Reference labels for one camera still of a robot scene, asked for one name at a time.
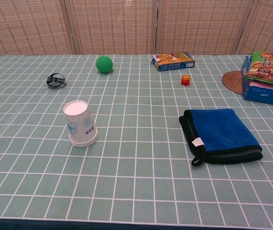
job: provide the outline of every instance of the blue box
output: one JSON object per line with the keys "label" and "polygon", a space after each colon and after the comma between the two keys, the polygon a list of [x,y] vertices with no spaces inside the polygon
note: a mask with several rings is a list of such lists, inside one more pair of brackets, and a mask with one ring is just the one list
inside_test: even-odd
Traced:
{"label": "blue box", "polygon": [[262,83],[245,79],[244,76],[250,69],[251,56],[246,56],[241,68],[243,98],[246,100],[273,104],[273,84]]}
{"label": "blue box", "polygon": [[195,60],[187,52],[154,55],[151,62],[158,71],[185,69],[195,65]]}

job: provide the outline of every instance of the green ball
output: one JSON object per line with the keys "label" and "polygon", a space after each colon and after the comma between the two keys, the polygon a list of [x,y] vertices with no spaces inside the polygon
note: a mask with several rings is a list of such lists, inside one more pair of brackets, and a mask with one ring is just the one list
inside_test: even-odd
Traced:
{"label": "green ball", "polygon": [[96,61],[96,68],[101,73],[108,73],[112,70],[113,62],[108,56],[100,56]]}

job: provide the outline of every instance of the blue towel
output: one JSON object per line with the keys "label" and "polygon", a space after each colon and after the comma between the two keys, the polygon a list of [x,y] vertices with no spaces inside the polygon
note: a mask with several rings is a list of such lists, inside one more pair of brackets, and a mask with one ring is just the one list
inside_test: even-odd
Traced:
{"label": "blue towel", "polygon": [[263,157],[258,141],[232,109],[186,110],[179,121],[196,156],[194,166],[204,161],[241,163]]}

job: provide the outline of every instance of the upside-down cup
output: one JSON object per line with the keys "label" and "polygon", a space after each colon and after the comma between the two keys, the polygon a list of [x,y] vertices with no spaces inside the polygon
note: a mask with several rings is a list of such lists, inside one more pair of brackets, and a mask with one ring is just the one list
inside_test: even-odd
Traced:
{"label": "upside-down cup", "polygon": [[63,112],[67,119],[69,139],[74,146],[89,146],[97,140],[98,130],[85,101],[69,102]]}

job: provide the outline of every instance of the chip bag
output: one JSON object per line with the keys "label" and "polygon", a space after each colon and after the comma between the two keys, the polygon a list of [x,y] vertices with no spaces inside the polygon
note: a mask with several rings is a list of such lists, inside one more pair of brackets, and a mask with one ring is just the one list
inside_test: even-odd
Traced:
{"label": "chip bag", "polygon": [[273,84],[273,53],[266,51],[251,54],[250,69],[245,78]]}

